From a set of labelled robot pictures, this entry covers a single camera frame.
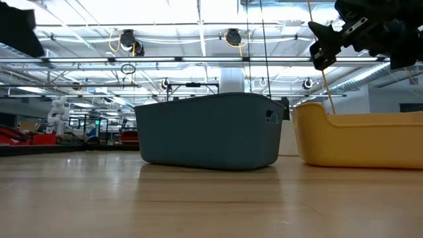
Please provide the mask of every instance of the yellow cable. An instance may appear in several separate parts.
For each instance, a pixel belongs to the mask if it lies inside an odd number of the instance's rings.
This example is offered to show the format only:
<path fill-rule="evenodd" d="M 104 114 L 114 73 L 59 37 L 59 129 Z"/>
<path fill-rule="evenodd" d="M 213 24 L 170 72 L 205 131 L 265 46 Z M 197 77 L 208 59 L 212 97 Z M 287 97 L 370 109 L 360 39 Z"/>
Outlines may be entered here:
<path fill-rule="evenodd" d="M 242 47 L 244 47 L 244 46 L 246 46 L 247 44 L 248 44 L 248 42 L 245 42 L 245 44 L 243 44 L 242 46 L 233 46 L 233 45 L 231 45 L 228 41 L 227 41 L 227 39 L 226 39 L 226 36 L 227 36 L 227 32 L 225 32 L 225 34 L 223 35 L 223 37 L 224 37 L 224 39 L 225 39 L 225 42 L 226 42 L 226 44 L 228 45 L 228 46 L 231 46 L 231 47 L 234 47 L 234 48 L 239 48 L 239 55 L 242 57 L 243 56 L 243 51 L 242 51 Z"/>
<path fill-rule="evenodd" d="M 406 67 L 404 67 L 404 69 L 407 73 L 410 73 Z M 408 74 L 408 77 L 411 79 L 411 81 L 414 83 L 414 85 L 417 85 L 417 82 L 409 74 Z"/>
<path fill-rule="evenodd" d="M 119 35 L 119 42 L 118 42 L 118 48 L 117 49 L 114 49 L 113 47 L 112 47 L 112 35 L 113 35 L 113 32 L 114 32 L 114 29 L 112 29 L 112 32 L 110 33 L 110 37 L 109 37 L 109 41 L 108 41 L 108 47 L 113 51 L 113 52 L 118 52 L 119 51 L 119 49 L 120 49 L 120 36 L 122 35 L 122 34 L 120 34 Z"/>
<path fill-rule="evenodd" d="M 313 21 L 313 15 L 311 14 L 311 0 L 307 0 L 307 5 L 309 7 L 310 20 Z M 328 81 L 326 79 L 326 74 L 325 74 L 324 71 L 322 71 L 322 77 L 323 77 L 323 81 L 325 82 L 325 88 L 326 88 L 326 91 L 327 91 L 328 96 L 329 96 L 330 105 L 332 106 L 333 114 L 335 115 L 336 114 L 335 105 L 333 104 L 332 95 L 330 94 L 330 90 L 329 90 L 329 86 L 328 86 Z"/>

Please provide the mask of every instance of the fluorescent light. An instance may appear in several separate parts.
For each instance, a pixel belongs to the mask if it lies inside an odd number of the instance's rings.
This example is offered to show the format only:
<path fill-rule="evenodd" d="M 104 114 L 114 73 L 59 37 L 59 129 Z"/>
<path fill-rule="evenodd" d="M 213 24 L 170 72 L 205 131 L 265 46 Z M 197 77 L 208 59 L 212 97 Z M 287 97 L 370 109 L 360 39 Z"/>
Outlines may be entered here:
<path fill-rule="evenodd" d="M 121 104 L 122 106 L 126 105 L 126 101 L 120 97 L 113 97 L 112 100 L 118 104 Z"/>
<path fill-rule="evenodd" d="M 154 57 L 134 57 L 134 58 L 115 58 L 116 62 L 156 62 L 156 61 L 175 61 L 173 57 L 161 57 L 161 58 L 154 58 Z"/>
<path fill-rule="evenodd" d="M 55 58 L 49 59 L 52 63 L 71 63 L 71 62 L 108 62 L 107 58 Z"/>
<path fill-rule="evenodd" d="M 88 115 L 87 112 L 70 112 L 70 115 Z"/>
<path fill-rule="evenodd" d="M 36 88 L 36 87 L 18 87 L 20 90 L 25 90 L 31 93 L 45 93 L 44 90 Z"/>
<path fill-rule="evenodd" d="M 336 60 L 339 62 L 343 61 L 377 61 L 379 58 L 377 57 L 342 57 L 337 58 Z"/>
<path fill-rule="evenodd" d="M 313 95 L 313 97 L 329 97 L 329 95 Z M 331 97 L 345 97 L 345 95 L 331 95 Z"/>
<path fill-rule="evenodd" d="M 72 104 L 74 104 L 75 106 L 83 107 L 83 108 L 92 108 L 92 107 L 94 107 L 93 105 L 88 104 L 88 103 L 74 102 Z"/>
<path fill-rule="evenodd" d="M 38 98 L 42 97 L 41 95 L 6 95 L 7 97 L 16 97 L 16 98 L 22 98 L 22 97 L 28 97 L 28 98 Z"/>
<path fill-rule="evenodd" d="M 82 97 L 91 97 L 91 98 L 93 98 L 93 97 L 110 97 L 110 96 L 113 97 L 113 95 L 82 95 Z"/>
<path fill-rule="evenodd" d="M 183 57 L 183 61 L 242 61 L 242 57 Z"/>
<path fill-rule="evenodd" d="M 46 95 L 45 97 L 78 97 L 78 95 Z"/>
<path fill-rule="evenodd" d="M 42 63 L 42 60 L 41 59 L 31 59 L 31 58 L 0 59 L 0 63 Z"/>
<path fill-rule="evenodd" d="M 266 57 L 251 57 L 251 61 L 266 61 Z M 310 57 L 271 57 L 267 58 L 267 61 L 311 61 Z"/>

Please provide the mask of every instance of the wooden floor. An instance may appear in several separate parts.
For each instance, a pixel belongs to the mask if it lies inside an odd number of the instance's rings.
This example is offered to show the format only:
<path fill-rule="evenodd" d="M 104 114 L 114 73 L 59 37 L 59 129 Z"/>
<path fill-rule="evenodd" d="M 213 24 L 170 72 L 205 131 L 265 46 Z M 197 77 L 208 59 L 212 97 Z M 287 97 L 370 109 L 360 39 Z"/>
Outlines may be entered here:
<path fill-rule="evenodd" d="M 423 237 L 420 171 L 254 172 L 149 165 L 134 152 L 0 158 L 0 237 Z"/>

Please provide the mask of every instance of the ceiling light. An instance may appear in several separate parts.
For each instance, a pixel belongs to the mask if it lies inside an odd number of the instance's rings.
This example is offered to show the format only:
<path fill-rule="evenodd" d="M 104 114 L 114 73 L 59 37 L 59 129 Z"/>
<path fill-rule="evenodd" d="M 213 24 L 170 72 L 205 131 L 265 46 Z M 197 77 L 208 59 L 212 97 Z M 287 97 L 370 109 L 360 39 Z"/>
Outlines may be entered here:
<path fill-rule="evenodd" d="M 173 57 L 163 57 L 163 58 L 153 58 L 153 57 L 144 57 L 144 58 L 116 58 L 116 62 L 157 62 L 157 61 L 175 61 Z"/>
<path fill-rule="evenodd" d="M 301 62 L 310 62 L 310 57 L 251 57 L 251 61 L 301 61 Z"/>
<path fill-rule="evenodd" d="M 337 58 L 337 61 L 377 61 L 379 58 L 377 57 L 342 57 Z"/>
<path fill-rule="evenodd" d="M 92 107 L 94 107 L 93 105 L 88 104 L 88 103 L 74 102 L 73 104 L 75 106 L 80 106 L 80 107 L 83 107 L 83 108 L 92 108 Z"/>
<path fill-rule="evenodd" d="M 27 98 L 38 98 L 38 97 L 42 97 L 41 95 L 5 95 L 5 97 L 13 97 L 13 98 L 23 98 L 23 97 L 27 97 Z"/>
<path fill-rule="evenodd" d="M 45 90 L 36 88 L 36 87 L 18 87 L 20 90 L 25 90 L 31 93 L 45 93 Z"/>
<path fill-rule="evenodd" d="M 54 98 L 54 97 L 67 97 L 67 98 L 69 98 L 69 97 L 79 97 L 79 95 L 46 95 L 45 97 L 52 97 L 52 98 Z"/>
<path fill-rule="evenodd" d="M 242 61 L 242 57 L 183 57 L 183 61 Z"/>
<path fill-rule="evenodd" d="M 70 63 L 70 62 L 108 62 L 107 58 L 56 58 L 56 59 L 49 59 L 51 63 Z"/>
<path fill-rule="evenodd" d="M 0 63 L 42 63 L 42 59 L 31 59 L 31 58 L 0 59 Z"/>

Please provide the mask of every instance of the white robot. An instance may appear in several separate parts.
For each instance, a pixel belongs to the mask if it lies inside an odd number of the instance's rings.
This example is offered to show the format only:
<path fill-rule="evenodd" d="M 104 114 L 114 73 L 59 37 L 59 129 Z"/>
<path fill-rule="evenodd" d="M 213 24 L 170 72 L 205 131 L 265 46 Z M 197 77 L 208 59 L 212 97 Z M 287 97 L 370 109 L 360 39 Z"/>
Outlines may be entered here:
<path fill-rule="evenodd" d="M 58 97 L 58 99 L 52 101 L 52 109 L 47 116 L 47 134 L 56 131 L 56 135 L 63 135 L 65 132 L 65 124 L 69 120 L 69 109 L 65 107 L 66 101 L 66 97 Z"/>

